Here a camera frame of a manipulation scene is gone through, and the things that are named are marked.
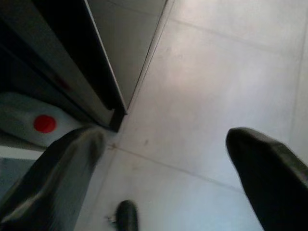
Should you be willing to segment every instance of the red cap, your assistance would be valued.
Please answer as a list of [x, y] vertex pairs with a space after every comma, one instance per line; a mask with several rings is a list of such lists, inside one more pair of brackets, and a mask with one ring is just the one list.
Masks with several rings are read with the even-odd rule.
[[35, 118], [33, 127], [36, 131], [42, 132], [42, 133], [48, 133], [55, 130], [57, 127], [56, 120], [47, 115], [39, 115]]

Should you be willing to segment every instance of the white tile floor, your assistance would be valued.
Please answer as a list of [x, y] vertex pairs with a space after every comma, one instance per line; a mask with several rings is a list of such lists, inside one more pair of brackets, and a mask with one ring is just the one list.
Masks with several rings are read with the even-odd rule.
[[262, 230], [225, 148], [258, 129], [308, 164], [305, 0], [175, 0], [87, 230], [133, 199], [145, 231]]

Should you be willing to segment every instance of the red circle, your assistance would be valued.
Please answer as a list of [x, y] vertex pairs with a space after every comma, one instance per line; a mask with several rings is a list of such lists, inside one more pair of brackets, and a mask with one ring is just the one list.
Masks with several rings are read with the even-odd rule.
[[49, 133], [55, 130], [56, 120], [49, 115], [39, 115], [35, 118], [33, 126], [36, 131]]

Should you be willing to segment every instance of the white plastic container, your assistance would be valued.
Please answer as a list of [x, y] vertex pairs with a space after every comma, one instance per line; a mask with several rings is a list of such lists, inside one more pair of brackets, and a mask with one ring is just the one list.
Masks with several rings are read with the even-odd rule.
[[47, 147], [82, 124], [58, 107], [14, 92], [0, 94], [0, 129]]

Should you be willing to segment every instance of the floor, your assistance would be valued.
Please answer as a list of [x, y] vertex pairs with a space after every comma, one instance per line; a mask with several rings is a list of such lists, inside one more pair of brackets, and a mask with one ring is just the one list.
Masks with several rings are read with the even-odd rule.
[[175, 0], [79, 224], [113, 230], [104, 216], [131, 199], [142, 231], [262, 230], [225, 137], [255, 128], [308, 164], [307, 9], [305, 0]]

